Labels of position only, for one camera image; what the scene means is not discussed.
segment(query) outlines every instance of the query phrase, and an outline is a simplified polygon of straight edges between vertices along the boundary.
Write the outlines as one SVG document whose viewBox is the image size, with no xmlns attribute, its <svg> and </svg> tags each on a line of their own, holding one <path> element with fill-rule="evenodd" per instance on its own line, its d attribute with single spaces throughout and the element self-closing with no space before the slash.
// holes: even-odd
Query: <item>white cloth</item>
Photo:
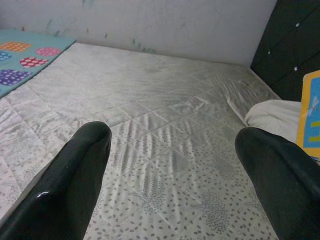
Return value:
<svg viewBox="0 0 320 240">
<path fill-rule="evenodd" d="M 296 143 L 301 102 L 268 100 L 254 105 L 245 116 L 249 127 L 263 129 Z"/>
</svg>

